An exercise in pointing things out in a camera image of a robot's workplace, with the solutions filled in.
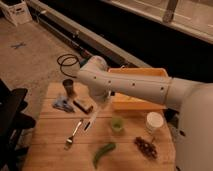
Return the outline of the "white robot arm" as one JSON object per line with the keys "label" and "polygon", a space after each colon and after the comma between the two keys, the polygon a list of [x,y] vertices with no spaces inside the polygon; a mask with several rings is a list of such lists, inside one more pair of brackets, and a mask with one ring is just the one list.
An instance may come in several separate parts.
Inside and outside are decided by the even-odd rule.
{"label": "white robot arm", "polygon": [[113,91],[177,111],[178,171],[213,171],[213,83],[113,73],[100,56],[91,57],[77,72],[77,79],[95,100]]}

